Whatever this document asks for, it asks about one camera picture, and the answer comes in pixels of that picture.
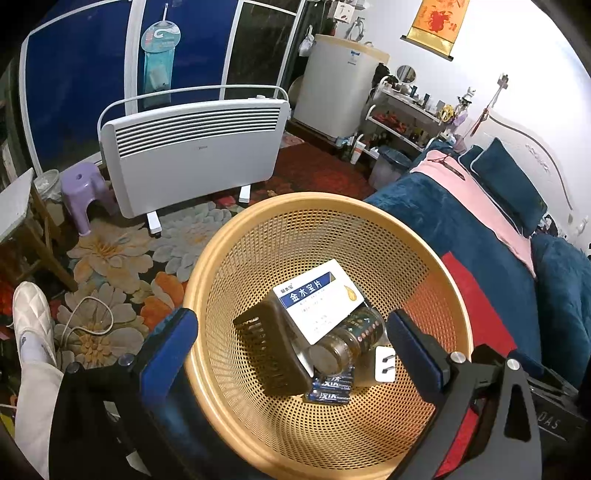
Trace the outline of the white washing machine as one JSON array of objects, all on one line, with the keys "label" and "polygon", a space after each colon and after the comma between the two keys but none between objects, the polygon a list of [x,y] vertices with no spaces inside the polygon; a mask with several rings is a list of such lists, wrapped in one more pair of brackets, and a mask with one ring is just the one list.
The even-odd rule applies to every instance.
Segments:
[{"label": "white washing machine", "polygon": [[332,140],[356,132],[379,65],[390,55],[373,46],[318,35],[308,57],[294,120]]}]

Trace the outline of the red gold wall scroll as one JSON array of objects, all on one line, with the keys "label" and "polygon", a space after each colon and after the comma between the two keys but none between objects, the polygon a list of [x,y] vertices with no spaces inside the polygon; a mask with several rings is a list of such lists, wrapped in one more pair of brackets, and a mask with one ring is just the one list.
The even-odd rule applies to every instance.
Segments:
[{"label": "red gold wall scroll", "polygon": [[403,41],[452,61],[469,0],[423,0]]}]

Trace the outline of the glass jar gold lid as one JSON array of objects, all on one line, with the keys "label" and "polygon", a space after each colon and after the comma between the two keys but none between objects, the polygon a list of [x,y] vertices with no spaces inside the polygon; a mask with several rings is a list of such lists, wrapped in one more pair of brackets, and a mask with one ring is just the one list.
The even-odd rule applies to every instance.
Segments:
[{"label": "glass jar gold lid", "polygon": [[382,315],[371,307],[360,306],[311,345],[308,349],[311,364],[325,376],[342,374],[379,343],[384,330]]}]

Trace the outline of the blue velvet blanket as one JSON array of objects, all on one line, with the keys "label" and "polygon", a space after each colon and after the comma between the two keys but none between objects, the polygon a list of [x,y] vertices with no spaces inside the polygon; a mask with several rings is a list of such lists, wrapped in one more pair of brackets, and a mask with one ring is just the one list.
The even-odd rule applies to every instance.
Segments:
[{"label": "blue velvet blanket", "polygon": [[[449,144],[433,141],[412,168],[430,150],[460,162]],[[501,354],[517,350],[579,387],[590,362],[589,259],[560,237],[533,233],[526,237],[533,278],[447,190],[410,170],[367,201],[409,226],[442,258],[464,297],[476,344]]]}]

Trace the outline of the pack of AA batteries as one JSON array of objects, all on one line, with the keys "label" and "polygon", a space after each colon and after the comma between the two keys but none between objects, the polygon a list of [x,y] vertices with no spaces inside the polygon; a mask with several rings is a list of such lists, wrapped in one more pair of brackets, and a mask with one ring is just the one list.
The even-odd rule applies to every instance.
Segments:
[{"label": "pack of AA batteries", "polygon": [[322,405],[346,405],[353,390],[353,367],[338,375],[315,373],[311,390],[304,394],[304,401]]}]

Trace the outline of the dark wooden comb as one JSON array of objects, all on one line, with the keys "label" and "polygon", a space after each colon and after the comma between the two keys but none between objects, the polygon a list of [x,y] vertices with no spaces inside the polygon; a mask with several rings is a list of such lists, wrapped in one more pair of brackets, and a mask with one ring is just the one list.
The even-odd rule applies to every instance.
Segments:
[{"label": "dark wooden comb", "polygon": [[311,376],[297,358],[294,332],[279,301],[261,300],[233,325],[266,395],[294,396],[311,390]]}]

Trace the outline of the white medicine box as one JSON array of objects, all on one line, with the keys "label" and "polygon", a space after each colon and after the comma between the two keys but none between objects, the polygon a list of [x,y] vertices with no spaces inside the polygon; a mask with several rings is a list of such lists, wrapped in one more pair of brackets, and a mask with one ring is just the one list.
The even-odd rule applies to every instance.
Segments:
[{"label": "white medicine box", "polygon": [[365,302],[335,259],[273,287],[297,339],[311,346]]}]

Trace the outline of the white slipper foot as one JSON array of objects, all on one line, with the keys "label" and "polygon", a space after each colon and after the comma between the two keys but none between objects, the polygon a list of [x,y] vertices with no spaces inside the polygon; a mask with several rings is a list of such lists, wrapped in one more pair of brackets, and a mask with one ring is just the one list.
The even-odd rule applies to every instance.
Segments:
[{"label": "white slipper foot", "polygon": [[22,282],[14,291],[12,312],[20,363],[56,367],[52,317],[42,290],[32,282]]}]

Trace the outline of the floral floor rug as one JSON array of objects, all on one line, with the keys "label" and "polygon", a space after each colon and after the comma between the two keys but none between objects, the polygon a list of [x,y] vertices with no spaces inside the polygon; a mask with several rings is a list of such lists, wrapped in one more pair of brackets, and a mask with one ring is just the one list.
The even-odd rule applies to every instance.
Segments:
[{"label": "floral floor rug", "polygon": [[256,201],[290,192],[270,178],[242,190],[214,194],[161,215],[160,233],[143,222],[95,216],[91,233],[67,258],[74,292],[50,303],[60,370],[72,362],[105,367],[139,352],[145,338],[181,306],[189,276],[208,241]]}]

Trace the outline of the white shelf rack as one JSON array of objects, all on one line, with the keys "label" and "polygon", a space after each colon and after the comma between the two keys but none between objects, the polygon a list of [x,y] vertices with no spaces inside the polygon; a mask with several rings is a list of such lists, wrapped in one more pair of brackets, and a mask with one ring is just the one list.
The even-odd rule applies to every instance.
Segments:
[{"label": "white shelf rack", "polygon": [[356,141],[365,149],[378,151],[388,145],[414,160],[428,143],[450,125],[442,115],[424,108],[418,100],[402,91],[394,75],[384,76],[370,92],[356,131]]}]

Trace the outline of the pink blanket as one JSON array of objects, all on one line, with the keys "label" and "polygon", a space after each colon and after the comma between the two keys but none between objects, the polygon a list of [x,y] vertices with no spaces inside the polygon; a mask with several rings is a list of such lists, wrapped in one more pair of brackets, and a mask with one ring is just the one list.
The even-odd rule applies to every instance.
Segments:
[{"label": "pink blanket", "polygon": [[430,177],[460,202],[536,278],[529,238],[520,234],[490,198],[474,177],[455,160],[439,150],[430,150],[427,156],[410,170]]}]

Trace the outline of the white wall plug adapter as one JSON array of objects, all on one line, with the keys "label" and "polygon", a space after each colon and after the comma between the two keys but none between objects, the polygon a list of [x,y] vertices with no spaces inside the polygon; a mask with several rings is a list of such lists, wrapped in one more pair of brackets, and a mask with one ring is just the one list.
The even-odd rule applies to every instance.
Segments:
[{"label": "white wall plug adapter", "polygon": [[391,346],[377,345],[370,352],[369,384],[377,385],[396,381],[397,353]]}]

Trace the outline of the grey trash bin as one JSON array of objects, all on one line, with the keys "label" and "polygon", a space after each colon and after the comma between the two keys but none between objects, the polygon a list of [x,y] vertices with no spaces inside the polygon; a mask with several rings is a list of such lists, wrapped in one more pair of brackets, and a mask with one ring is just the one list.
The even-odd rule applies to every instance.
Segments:
[{"label": "grey trash bin", "polygon": [[403,176],[412,166],[412,160],[403,152],[383,145],[377,149],[376,163],[370,174],[369,184],[380,190]]}]

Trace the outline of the purple plastic stool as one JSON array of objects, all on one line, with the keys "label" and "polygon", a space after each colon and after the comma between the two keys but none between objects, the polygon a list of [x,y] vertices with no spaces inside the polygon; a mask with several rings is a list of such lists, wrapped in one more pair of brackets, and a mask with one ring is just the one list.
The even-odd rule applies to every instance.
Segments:
[{"label": "purple plastic stool", "polygon": [[94,163],[83,161],[67,168],[60,181],[63,203],[81,237],[91,233],[87,208],[93,201],[101,203],[109,215],[118,212],[113,192]]}]

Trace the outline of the white panel heater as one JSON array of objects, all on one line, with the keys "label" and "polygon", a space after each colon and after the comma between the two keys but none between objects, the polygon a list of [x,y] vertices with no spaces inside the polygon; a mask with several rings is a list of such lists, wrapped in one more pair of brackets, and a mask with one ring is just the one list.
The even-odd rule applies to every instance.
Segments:
[{"label": "white panel heater", "polygon": [[269,179],[290,118],[290,97],[183,103],[98,119],[97,137],[123,217]]}]

